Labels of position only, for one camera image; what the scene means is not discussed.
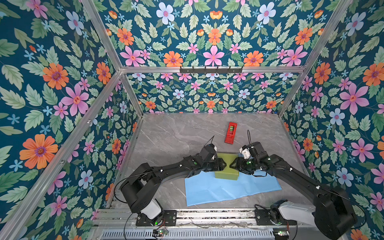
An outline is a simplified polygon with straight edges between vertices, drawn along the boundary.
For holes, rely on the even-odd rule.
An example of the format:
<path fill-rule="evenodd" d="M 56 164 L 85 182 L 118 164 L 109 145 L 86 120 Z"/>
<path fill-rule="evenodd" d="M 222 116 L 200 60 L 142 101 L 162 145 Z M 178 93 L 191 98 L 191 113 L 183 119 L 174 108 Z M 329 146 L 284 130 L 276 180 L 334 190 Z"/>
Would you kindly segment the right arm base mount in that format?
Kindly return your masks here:
<path fill-rule="evenodd" d="M 264 207 L 259 204 L 255 204 L 255 219 L 258 226 L 268 226 L 268 225 L 289 225 L 296 226 L 298 223 L 294 220 L 287 220 L 279 211 L 279 207 L 283 203 L 287 203 L 288 200 L 282 199 L 273 203 L 269 208 Z"/>

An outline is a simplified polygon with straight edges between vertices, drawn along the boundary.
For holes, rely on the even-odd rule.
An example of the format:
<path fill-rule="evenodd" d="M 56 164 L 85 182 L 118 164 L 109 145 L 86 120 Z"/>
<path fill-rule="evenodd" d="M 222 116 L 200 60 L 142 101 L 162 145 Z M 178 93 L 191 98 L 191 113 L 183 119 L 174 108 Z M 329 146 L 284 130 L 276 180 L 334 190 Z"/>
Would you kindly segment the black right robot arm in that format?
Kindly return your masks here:
<path fill-rule="evenodd" d="M 246 175 L 260 170 L 289 184 L 311 201 L 311 205 L 280 200 L 270 206 L 269 218 L 274 224 L 283 220 L 313 225 L 328 239 L 337 240 L 358 222 L 345 190 L 331 188 L 292 167 L 278 155 L 268 155 L 261 143 L 240 148 L 240 156 L 230 168 Z"/>

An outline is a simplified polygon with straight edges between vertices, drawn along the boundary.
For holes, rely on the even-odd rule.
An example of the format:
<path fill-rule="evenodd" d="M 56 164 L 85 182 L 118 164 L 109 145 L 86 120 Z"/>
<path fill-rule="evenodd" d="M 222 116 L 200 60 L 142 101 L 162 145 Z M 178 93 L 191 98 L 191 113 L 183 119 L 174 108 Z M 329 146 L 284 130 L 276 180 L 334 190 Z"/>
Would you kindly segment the green gift box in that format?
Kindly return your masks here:
<path fill-rule="evenodd" d="M 216 179 L 237 181 L 239 177 L 239 171 L 230 168 L 230 165 L 238 157 L 238 154 L 233 153 L 218 153 L 218 158 L 223 159 L 226 166 L 222 171 L 215 172 Z"/>

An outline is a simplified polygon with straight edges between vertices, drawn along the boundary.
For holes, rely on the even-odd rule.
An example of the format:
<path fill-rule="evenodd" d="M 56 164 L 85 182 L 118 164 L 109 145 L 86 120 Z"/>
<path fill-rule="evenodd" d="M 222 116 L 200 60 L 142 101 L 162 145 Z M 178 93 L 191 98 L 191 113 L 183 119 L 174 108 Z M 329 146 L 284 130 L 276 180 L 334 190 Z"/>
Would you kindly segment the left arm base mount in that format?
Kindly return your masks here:
<path fill-rule="evenodd" d="M 160 227 L 160 226 L 174 227 L 177 221 L 177 214 L 178 212 L 176 210 L 162 210 L 159 215 L 157 215 L 153 219 L 150 219 L 147 215 L 143 213 L 139 213 L 136 220 L 136 226 L 137 227 Z"/>

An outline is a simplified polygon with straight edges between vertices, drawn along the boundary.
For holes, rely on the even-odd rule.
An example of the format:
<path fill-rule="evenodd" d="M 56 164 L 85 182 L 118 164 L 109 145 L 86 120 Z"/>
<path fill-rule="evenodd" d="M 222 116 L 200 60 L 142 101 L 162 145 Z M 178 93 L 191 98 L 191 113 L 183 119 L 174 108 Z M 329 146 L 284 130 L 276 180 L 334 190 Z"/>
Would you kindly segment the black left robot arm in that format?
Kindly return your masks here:
<path fill-rule="evenodd" d="M 141 164 L 121 184 L 120 191 L 132 213 L 141 212 L 153 200 L 159 187 L 174 179 L 186 179 L 200 172 L 223 171 L 227 164 L 218 157 L 213 144 L 204 146 L 195 155 L 184 157 L 180 162 L 160 167 Z"/>

